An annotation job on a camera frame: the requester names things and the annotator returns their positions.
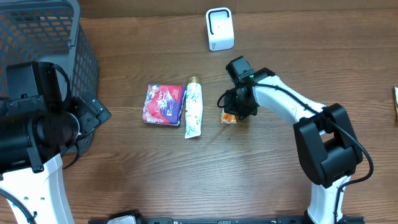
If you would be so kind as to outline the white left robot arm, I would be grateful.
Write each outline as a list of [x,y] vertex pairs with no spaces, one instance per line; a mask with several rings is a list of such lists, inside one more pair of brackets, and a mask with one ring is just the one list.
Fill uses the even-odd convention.
[[6,68],[11,87],[1,117],[1,196],[18,223],[73,223],[62,157],[81,157],[85,140],[111,117],[89,91],[72,96],[68,75],[51,62]]

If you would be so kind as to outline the yellow snack bag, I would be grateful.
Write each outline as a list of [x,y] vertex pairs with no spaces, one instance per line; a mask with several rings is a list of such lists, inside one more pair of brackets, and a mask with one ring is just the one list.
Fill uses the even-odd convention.
[[398,117],[398,87],[395,85],[393,87],[393,93],[394,93],[394,104],[396,109],[396,115]]

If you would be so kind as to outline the white tube gold cap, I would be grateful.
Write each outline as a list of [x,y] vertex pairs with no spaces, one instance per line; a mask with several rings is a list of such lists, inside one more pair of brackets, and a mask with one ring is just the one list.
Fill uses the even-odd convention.
[[185,99],[185,139],[201,135],[203,119],[203,93],[198,77],[188,79]]

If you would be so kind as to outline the purple red snack pack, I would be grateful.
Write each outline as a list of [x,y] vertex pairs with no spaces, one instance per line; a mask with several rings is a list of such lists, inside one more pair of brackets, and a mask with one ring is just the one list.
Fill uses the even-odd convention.
[[186,88],[177,85],[148,85],[142,120],[150,124],[180,126]]

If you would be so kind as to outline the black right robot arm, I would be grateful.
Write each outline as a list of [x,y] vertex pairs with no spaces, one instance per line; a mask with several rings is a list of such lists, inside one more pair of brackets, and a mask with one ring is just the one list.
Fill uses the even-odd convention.
[[346,186],[363,160],[363,151],[346,110],[325,106],[288,87],[272,70],[255,71],[244,57],[226,66],[234,88],[220,96],[217,105],[243,120],[260,107],[279,115],[294,130],[299,163],[312,183],[310,205],[302,223],[364,223],[349,217],[341,207]]

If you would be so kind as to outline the orange small snack pack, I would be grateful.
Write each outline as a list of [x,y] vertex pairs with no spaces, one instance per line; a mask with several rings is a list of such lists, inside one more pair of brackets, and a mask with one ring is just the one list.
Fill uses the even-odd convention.
[[223,124],[236,124],[237,119],[233,114],[226,113],[224,109],[221,110],[221,123]]

